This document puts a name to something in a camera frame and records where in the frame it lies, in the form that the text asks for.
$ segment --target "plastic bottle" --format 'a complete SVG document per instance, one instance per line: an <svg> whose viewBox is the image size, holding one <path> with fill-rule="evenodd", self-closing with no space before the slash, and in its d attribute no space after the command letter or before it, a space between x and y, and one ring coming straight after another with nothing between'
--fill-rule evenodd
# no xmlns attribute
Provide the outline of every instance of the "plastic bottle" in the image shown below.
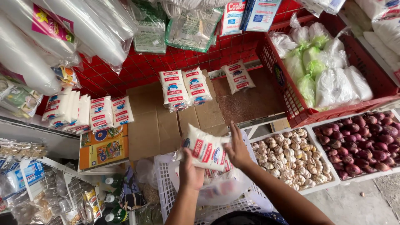
<svg viewBox="0 0 400 225"><path fill-rule="evenodd" d="M127 211L121 209L121 207L117 206L111 210L111 213L106 215L107 222L113 223L122 223L129 219L129 214Z"/></svg>
<svg viewBox="0 0 400 225"><path fill-rule="evenodd" d="M121 182L122 182L122 175L119 173L106 179L106 184L111 185L111 187L117 189L121 187Z"/></svg>
<svg viewBox="0 0 400 225"><path fill-rule="evenodd" d="M113 205L119 205L120 199L121 199L121 197L119 195L114 195L112 193L107 194L107 196L106 196L106 202L111 203Z"/></svg>

